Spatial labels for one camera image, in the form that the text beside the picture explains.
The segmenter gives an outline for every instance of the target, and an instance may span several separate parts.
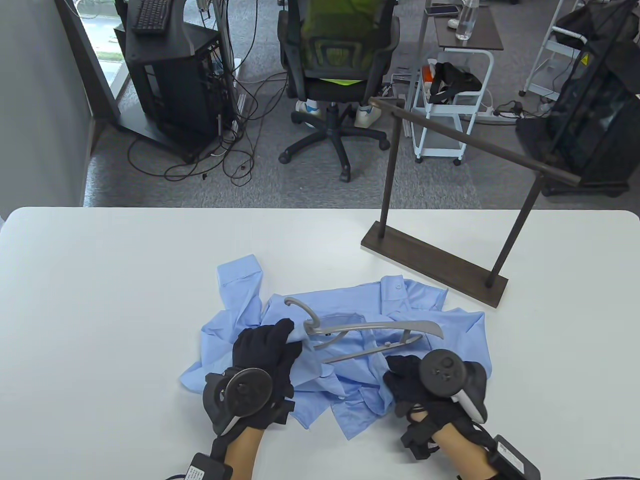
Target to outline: gray plastic hanger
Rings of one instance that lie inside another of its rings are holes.
[[[284,304],[289,305],[297,305],[302,308],[306,313],[309,314],[311,320],[305,320],[305,332],[307,335],[331,335],[333,333],[337,333],[334,338],[328,340],[320,345],[314,346],[315,350],[322,350],[323,348],[327,348],[329,345],[341,340],[344,336],[349,332],[356,332],[362,330],[378,330],[378,329],[388,329],[388,330],[404,330],[402,337],[399,342],[387,342],[382,347],[372,348],[370,350],[363,350],[358,353],[350,353],[347,355],[335,356],[333,358],[329,358],[327,360],[323,360],[323,363],[326,364],[334,364],[335,362],[341,362],[343,360],[349,360],[350,358],[357,358],[359,356],[371,355],[372,353],[378,353],[380,351],[391,350],[392,348],[398,348],[404,345],[409,345],[416,340],[420,340],[422,338],[421,335],[415,335],[411,337],[411,331],[421,332],[421,333],[430,333],[435,335],[436,337],[444,338],[444,334],[442,333],[442,329],[440,325],[437,323],[428,321],[428,320],[416,320],[416,321],[403,321],[403,322],[371,322],[371,323],[357,323],[351,325],[338,325],[338,326],[329,326],[323,328],[321,326],[320,318],[316,313],[309,308],[308,305],[297,300],[293,297],[286,297],[284,299]]]

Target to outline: forearm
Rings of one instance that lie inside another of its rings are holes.
[[[426,416],[424,412],[414,413],[413,419],[420,421]],[[469,442],[452,424],[434,433],[433,441],[451,459],[463,480],[487,480],[498,474],[489,465],[485,449]]]
[[[225,463],[234,469],[231,480],[251,480],[253,464],[263,434],[264,430],[249,427],[229,445]]]

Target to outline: chair wheel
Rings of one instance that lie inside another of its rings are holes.
[[[278,161],[283,165],[286,165],[291,161],[291,155],[289,155],[287,152],[282,152],[278,157]]]

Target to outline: blue shirt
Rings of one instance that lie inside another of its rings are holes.
[[[218,267],[220,296],[225,310],[218,312],[202,327],[201,358],[181,377],[182,384],[202,393],[205,375],[223,372],[232,365],[232,347],[237,336],[247,327],[275,324],[290,318],[295,324],[289,341],[301,340],[303,351],[291,369],[296,407],[292,416],[305,428],[327,408],[350,439],[386,414],[392,404],[391,392],[382,381],[388,370],[385,355],[418,355],[436,348],[456,352],[463,360],[479,362],[487,375],[491,360],[484,332],[484,313],[467,313],[459,308],[442,311],[446,290],[408,280],[401,275],[385,276],[379,282],[345,289],[308,292],[294,295],[313,309],[323,326],[378,321],[430,320],[440,325],[444,340],[433,335],[413,332],[423,338],[408,346],[384,353],[352,358],[335,364],[322,361],[346,353],[355,353],[397,342],[401,330],[349,332],[342,340],[322,349],[314,345],[326,337],[309,337],[303,322],[307,313],[299,307],[284,304],[284,296],[273,295],[262,308],[259,297],[262,270],[253,255]]]

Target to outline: water bottle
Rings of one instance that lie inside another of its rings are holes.
[[[458,28],[456,29],[456,38],[458,40],[468,40],[471,38],[480,7],[480,0],[463,0],[463,2],[464,7],[462,8],[462,13],[460,13],[460,20],[458,21]]]

